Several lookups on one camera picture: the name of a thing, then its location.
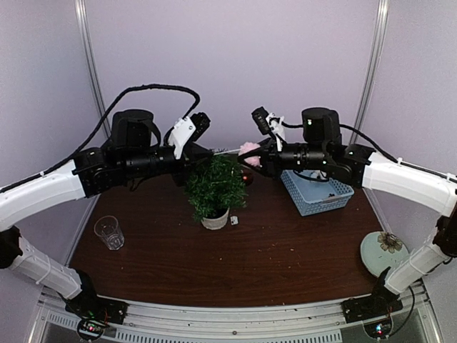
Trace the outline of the red bauble ornament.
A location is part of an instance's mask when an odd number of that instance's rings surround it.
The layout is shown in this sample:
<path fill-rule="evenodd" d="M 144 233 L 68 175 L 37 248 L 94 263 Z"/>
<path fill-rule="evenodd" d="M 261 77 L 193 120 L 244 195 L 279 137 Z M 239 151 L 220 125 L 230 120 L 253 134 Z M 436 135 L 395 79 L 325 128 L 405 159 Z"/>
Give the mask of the red bauble ornament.
<path fill-rule="evenodd" d="M 244 184 L 248 187 L 253 184 L 253 173 L 250 171 L 243 171 L 242 179 Z"/>

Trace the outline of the small green christmas tree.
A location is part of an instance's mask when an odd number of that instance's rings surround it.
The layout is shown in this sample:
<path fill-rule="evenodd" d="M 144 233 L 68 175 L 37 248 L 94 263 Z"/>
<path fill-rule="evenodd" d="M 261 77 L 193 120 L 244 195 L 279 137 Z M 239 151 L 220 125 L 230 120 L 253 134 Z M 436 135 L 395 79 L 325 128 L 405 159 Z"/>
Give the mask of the small green christmas tree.
<path fill-rule="evenodd" d="M 246 206 L 246 186 L 240 164 L 228 154 L 217 154 L 196 166 L 184 188 L 194 207 L 193 218 L 222 217 L 228 209 Z"/>

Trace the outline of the pink pompom ornament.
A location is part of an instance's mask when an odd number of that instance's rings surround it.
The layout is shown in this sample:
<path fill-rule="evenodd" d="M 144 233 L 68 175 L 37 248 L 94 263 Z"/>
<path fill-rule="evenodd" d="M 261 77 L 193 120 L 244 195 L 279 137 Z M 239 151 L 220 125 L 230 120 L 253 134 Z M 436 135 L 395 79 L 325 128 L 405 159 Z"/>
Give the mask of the pink pompom ornament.
<path fill-rule="evenodd" d="M 260 144 L 254 142 L 245 142 L 237 149 L 221 149 L 220 151 L 215 152 L 215 155 L 227 155 L 227 154 L 236 154 L 237 156 L 241 156 L 247 153 L 250 153 L 258 148 L 260 148 Z M 242 159 L 242 163 L 248 164 L 249 166 L 261 166 L 261 158 L 260 156 L 248 156 Z"/>

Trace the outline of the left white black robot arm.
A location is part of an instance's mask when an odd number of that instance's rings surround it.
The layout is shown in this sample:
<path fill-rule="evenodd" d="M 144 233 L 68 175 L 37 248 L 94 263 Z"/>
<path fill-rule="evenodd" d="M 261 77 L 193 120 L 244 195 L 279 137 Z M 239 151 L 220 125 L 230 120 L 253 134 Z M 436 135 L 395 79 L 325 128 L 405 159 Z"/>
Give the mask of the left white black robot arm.
<path fill-rule="evenodd" d="M 70 201 L 89 198 L 125 186 L 170 174 L 178 185 L 191 168 L 211 156 L 196 144 L 209 128 L 203 113 L 179 119 L 162 138 L 151 112 L 129 109 L 114 114 L 111 136 L 100 148 L 80 151 L 48 174 L 40 174 L 17 187 L 1 190 L 1 268 L 25 274 L 37 284 L 59 293 L 87 317 L 103 309 L 90 277 L 49 258 L 34 248 L 16 223 Z"/>

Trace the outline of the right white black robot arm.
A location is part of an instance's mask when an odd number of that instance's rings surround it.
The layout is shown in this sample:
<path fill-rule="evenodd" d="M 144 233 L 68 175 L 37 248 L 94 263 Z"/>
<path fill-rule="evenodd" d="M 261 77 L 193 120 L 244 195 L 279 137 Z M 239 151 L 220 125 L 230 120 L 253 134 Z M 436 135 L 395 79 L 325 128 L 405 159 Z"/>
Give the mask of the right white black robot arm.
<path fill-rule="evenodd" d="M 265 177 L 277 178 L 284 170 L 321 171 L 356 188 L 378 190 L 403 197 L 439 213 L 436 234 L 406 261 L 381 272 L 366 300 L 372 315 L 383 314 L 416 280 L 439 264 L 456 257 L 456 176 L 409 164 L 386 153 L 377 144 L 344 145 L 338 113 L 314 107 L 301 112 L 302 143 L 283 137 L 283 119 L 259 107 L 252 112 L 266 136 L 255 149 L 241 153 L 238 162 Z"/>

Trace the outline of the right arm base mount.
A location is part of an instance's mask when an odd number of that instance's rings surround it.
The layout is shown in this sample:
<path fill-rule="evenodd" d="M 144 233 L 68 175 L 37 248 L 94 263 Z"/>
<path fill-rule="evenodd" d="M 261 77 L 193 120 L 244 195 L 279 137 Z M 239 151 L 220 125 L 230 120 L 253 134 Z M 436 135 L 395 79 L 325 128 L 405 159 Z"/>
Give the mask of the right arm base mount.
<path fill-rule="evenodd" d="M 400 300 L 388 303 L 386 300 L 369 295 L 350 298 L 341 303 L 346 323 L 360 322 L 364 332 L 372 339 L 388 339 L 393 331 L 392 314 L 401 311 Z"/>

